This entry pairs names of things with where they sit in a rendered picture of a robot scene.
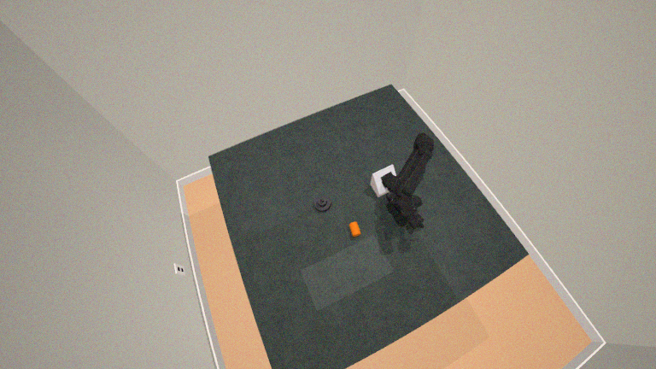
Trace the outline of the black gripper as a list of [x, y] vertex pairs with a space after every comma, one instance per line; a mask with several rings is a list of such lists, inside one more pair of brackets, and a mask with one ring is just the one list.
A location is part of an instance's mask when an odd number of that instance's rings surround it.
[[415, 213], [413, 212], [413, 213], [412, 213], [411, 215], [409, 215], [408, 217], [411, 218], [411, 219], [408, 221], [408, 223], [411, 225], [411, 227], [412, 227], [413, 229], [416, 229], [417, 227], [418, 227], [418, 228], [422, 228], [422, 229], [424, 228], [424, 225], [423, 225], [423, 223], [422, 223], [422, 222], [424, 222], [424, 219], [423, 219], [423, 217], [422, 217], [420, 214], [415, 214]]

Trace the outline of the orange knob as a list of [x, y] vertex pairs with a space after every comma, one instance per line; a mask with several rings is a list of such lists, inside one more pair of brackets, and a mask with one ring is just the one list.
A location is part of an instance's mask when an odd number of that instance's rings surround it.
[[350, 226], [350, 229], [352, 231], [353, 237], [357, 237], [357, 236], [360, 235], [360, 228], [359, 228], [358, 223], [356, 221], [350, 223], [349, 226]]

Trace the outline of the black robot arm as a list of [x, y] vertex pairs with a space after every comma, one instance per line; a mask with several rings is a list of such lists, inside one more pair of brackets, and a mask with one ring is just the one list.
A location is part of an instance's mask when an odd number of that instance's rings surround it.
[[413, 195], [416, 181], [423, 172], [427, 161], [433, 156], [434, 140], [425, 133], [420, 133], [414, 143], [413, 151], [399, 175], [394, 176], [391, 172], [385, 174], [382, 185], [389, 193], [387, 198], [401, 215], [407, 217], [416, 208], [422, 206], [420, 197]]

